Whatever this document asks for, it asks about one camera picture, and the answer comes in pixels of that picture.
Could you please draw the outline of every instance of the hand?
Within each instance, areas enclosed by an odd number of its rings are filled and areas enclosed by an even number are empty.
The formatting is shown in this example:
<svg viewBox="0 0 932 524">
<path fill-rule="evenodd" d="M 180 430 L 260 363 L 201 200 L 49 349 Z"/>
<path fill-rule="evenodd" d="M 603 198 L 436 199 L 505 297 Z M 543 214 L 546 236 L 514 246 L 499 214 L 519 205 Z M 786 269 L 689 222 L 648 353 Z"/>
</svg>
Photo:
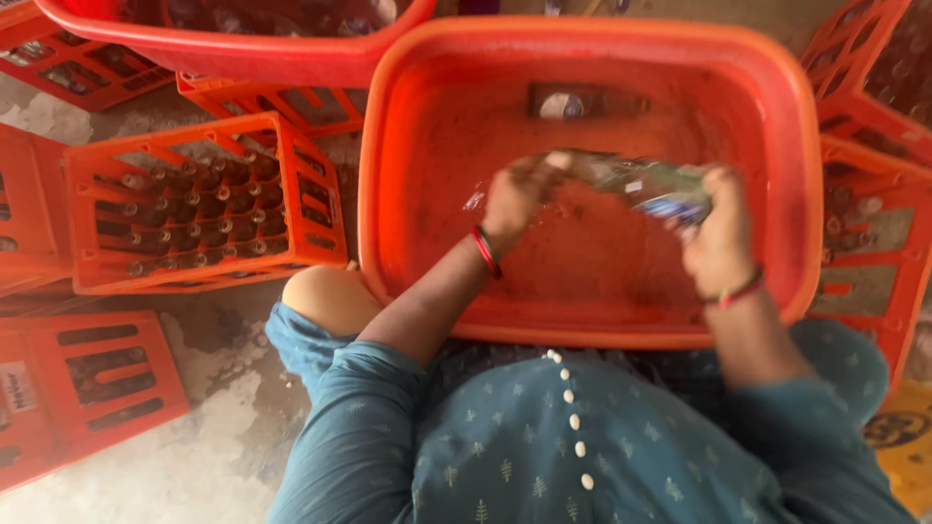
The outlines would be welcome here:
<svg viewBox="0 0 932 524">
<path fill-rule="evenodd" d="M 683 267 L 696 281 L 699 296 L 717 296 L 753 278 L 750 254 L 750 217 L 741 178 L 733 169 L 710 167 L 703 188 L 712 199 L 712 213 L 701 226 L 682 227 L 667 221 L 683 242 Z"/>
<path fill-rule="evenodd" d="M 496 256 L 503 256 L 514 248 L 531 219 L 563 182 L 571 162 L 569 154 L 555 151 L 546 157 L 532 155 L 518 159 L 495 173 L 488 190 L 482 229 Z"/>
</svg>

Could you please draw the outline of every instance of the concrete floor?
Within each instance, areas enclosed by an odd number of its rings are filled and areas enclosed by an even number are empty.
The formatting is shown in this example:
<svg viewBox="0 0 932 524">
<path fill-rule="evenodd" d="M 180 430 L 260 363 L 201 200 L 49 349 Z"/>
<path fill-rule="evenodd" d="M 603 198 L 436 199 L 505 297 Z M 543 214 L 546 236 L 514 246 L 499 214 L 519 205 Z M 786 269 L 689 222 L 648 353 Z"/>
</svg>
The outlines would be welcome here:
<svg viewBox="0 0 932 524">
<path fill-rule="evenodd" d="M 588 0 L 564 3 L 582 12 Z M 735 23 L 799 54 L 843 0 L 633 0 L 627 16 Z M 502 11 L 542 11 L 540 0 L 505 0 Z M 0 121 L 69 144 L 170 129 L 211 119 L 172 87 L 88 115 L 0 77 Z M 321 141 L 339 166 L 355 249 L 359 137 Z M 263 334 L 283 282 L 193 296 L 122 296 L 94 310 L 155 310 L 192 412 L 0 497 L 0 522 L 257 522 L 281 482 L 310 409 Z"/>
</svg>

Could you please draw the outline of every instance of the bracelet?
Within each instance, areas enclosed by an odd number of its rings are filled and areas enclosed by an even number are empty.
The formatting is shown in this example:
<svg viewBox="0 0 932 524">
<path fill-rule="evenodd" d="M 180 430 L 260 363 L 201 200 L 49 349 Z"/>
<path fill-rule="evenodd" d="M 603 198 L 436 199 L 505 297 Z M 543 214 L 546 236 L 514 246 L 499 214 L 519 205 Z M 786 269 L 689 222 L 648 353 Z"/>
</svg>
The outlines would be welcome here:
<svg viewBox="0 0 932 524">
<path fill-rule="evenodd" d="M 728 309 L 735 300 L 741 298 L 742 296 L 748 296 L 751 293 L 754 293 L 759 288 L 763 287 L 763 268 L 758 266 L 757 271 L 754 272 L 754 276 L 750 278 L 746 283 L 743 283 L 735 288 L 726 287 L 722 289 L 721 292 L 712 298 L 705 298 L 700 296 L 699 298 L 707 305 L 717 305 L 720 309 Z"/>
<path fill-rule="evenodd" d="M 473 226 L 472 232 L 475 243 L 479 246 L 479 252 L 482 253 L 482 257 L 486 261 L 489 272 L 492 273 L 492 278 L 495 280 L 500 279 L 501 267 L 499 263 L 495 261 L 495 256 L 492 254 L 492 244 L 488 243 L 486 232 L 479 226 Z"/>
</svg>

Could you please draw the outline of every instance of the person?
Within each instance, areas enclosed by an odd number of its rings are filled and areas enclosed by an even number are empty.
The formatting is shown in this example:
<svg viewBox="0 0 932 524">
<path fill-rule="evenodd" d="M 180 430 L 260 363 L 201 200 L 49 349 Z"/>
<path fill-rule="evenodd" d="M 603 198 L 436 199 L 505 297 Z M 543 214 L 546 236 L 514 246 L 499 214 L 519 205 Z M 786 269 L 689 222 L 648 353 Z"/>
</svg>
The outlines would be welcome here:
<svg viewBox="0 0 932 524">
<path fill-rule="evenodd" d="M 481 228 L 496 258 L 567 167 L 552 153 L 495 175 Z M 914 522 L 859 435 L 883 356 L 835 322 L 784 328 L 740 177 L 703 183 L 706 221 L 669 226 L 698 295 L 731 297 L 705 306 L 714 351 L 446 340 L 489 280 L 466 232 L 384 309 L 358 273 L 292 277 L 267 333 L 313 408 L 268 522 Z"/>
</svg>

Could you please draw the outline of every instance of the person's left hand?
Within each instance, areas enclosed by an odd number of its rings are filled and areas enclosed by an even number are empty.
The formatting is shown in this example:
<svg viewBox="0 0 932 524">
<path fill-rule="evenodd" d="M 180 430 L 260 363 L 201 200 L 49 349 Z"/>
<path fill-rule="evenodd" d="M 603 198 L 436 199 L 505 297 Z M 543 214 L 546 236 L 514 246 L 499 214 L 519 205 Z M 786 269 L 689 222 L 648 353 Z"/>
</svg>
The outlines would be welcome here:
<svg viewBox="0 0 932 524">
<path fill-rule="evenodd" d="M 514 248 L 531 219 L 563 182 L 571 162 L 568 153 L 554 151 L 523 157 L 495 173 L 482 229 L 496 257 Z"/>
</svg>

